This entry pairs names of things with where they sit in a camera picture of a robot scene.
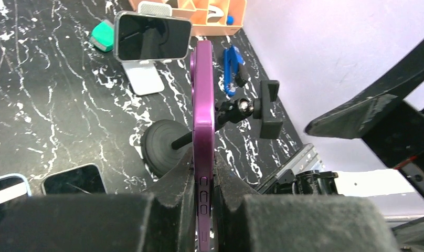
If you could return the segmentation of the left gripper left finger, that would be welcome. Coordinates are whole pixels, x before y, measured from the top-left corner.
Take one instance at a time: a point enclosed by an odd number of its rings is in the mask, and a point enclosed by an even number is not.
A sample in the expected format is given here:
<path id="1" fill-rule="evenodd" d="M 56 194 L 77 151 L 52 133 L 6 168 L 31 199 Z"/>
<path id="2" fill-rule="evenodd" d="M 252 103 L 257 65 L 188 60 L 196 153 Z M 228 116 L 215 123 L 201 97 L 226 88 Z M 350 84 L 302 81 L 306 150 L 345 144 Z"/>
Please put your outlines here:
<path id="1" fill-rule="evenodd" d="M 22 199 L 0 223 L 0 251 L 194 251 L 192 158 L 139 194 Z"/>

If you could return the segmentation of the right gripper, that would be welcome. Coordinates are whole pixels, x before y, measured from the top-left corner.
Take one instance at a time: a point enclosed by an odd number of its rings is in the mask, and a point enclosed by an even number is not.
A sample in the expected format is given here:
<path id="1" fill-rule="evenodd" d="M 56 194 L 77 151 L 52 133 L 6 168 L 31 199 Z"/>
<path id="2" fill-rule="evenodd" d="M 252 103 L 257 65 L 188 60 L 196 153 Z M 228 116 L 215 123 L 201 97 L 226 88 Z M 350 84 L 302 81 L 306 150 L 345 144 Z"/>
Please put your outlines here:
<path id="1" fill-rule="evenodd" d="M 373 84 L 313 119 L 304 131 L 314 137 L 362 137 L 387 168 L 397 170 L 424 198 L 424 109 L 400 104 L 423 82 L 424 39 Z"/>

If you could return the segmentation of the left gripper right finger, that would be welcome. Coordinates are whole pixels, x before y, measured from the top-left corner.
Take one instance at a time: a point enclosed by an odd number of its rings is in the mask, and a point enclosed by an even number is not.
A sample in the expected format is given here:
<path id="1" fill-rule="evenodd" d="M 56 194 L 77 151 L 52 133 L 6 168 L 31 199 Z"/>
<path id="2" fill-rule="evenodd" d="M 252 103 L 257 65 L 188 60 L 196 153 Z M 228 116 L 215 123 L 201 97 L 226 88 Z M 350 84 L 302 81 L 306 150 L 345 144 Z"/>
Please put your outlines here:
<path id="1" fill-rule="evenodd" d="M 216 155 L 215 251 L 398 251 L 369 200 L 325 195 L 263 195 Z"/>

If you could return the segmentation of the white-edged black smartphone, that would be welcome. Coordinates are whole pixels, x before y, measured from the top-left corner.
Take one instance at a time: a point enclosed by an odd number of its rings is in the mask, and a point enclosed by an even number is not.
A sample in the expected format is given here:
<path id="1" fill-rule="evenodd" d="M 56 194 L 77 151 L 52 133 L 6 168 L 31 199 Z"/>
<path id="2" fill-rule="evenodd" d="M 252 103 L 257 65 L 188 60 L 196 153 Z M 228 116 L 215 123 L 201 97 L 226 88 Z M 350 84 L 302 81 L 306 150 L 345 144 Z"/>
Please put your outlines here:
<path id="1" fill-rule="evenodd" d="M 49 194 L 106 194 L 107 190 L 99 168 L 86 164 L 47 176 L 41 185 Z"/>

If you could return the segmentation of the light blue phone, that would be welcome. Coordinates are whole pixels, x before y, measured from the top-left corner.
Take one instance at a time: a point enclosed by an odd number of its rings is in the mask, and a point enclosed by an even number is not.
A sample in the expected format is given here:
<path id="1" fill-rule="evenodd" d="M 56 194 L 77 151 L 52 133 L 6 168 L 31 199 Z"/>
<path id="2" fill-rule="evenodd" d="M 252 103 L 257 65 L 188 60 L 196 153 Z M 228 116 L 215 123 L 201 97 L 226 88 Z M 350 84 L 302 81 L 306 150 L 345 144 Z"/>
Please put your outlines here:
<path id="1" fill-rule="evenodd" d="M 16 198 L 31 197 L 27 178 L 19 173 L 0 176 L 0 213 Z"/>

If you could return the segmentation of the purple phone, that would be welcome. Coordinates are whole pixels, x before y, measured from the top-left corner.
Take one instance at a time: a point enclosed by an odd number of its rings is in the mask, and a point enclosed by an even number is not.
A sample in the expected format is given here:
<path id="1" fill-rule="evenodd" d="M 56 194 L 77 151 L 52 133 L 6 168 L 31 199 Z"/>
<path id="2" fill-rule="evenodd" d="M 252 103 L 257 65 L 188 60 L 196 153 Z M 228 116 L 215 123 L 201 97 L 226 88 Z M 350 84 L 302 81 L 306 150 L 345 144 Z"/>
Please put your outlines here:
<path id="1" fill-rule="evenodd" d="M 212 44 L 199 41 L 191 58 L 193 105 L 193 166 L 198 250 L 210 250 L 210 209 L 215 148 L 215 108 Z"/>

